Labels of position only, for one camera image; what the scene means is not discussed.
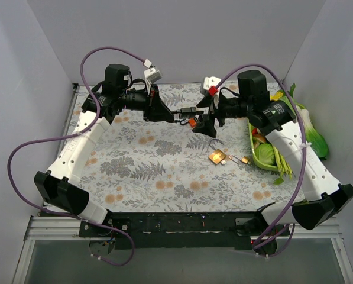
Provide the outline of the orange black padlock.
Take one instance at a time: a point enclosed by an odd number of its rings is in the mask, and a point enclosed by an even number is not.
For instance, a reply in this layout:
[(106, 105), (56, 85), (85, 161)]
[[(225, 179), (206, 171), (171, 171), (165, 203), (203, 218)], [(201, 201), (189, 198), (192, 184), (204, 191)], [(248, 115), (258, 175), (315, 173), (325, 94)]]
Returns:
[(181, 120), (179, 124), (181, 126), (189, 125), (191, 128), (195, 128), (199, 125), (199, 120), (197, 118), (188, 118), (185, 120)]

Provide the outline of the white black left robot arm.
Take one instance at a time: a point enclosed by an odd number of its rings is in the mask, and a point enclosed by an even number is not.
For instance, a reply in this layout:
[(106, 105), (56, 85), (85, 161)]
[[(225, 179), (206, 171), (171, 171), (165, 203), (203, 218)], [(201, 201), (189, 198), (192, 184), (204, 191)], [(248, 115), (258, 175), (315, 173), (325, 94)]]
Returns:
[(131, 72), (128, 66), (110, 64), (105, 79), (92, 88), (95, 99), (88, 97), (74, 129), (58, 158), (43, 172), (37, 172), (34, 183), (44, 201), (73, 216), (92, 221), (92, 229), (105, 237), (112, 232), (108, 211), (90, 199), (89, 192), (79, 188), (83, 168), (98, 140), (123, 109), (143, 112), (145, 121), (172, 122), (174, 115), (159, 96), (156, 81), (161, 72), (150, 67), (144, 72), (144, 89), (129, 88)]

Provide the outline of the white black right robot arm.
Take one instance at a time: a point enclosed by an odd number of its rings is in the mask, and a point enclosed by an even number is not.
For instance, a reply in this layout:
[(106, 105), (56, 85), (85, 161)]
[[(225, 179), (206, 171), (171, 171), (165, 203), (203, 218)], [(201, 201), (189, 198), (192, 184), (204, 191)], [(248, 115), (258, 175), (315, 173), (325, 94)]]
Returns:
[(299, 175), (295, 193), (286, 204), (262, 208), (255, 219), (255, 230), (270, 234), (279, 224), (298, 223), (307, 230), (340, 212), (353, 198), (353, 186), (343, 185), (323, 165), (306, 141), (302, 117), (283, 101), (270, 99), (266, 77), (259, 70), (237, 76), (239, 92), (233, 98), (222, 95), (222, 79), (205, 77), (198, 108), (208, 113), (199, 116), (196, 133), (216, 137), (214, 124), (223, 126), (228, 118), (247, 117), (286, 159)]

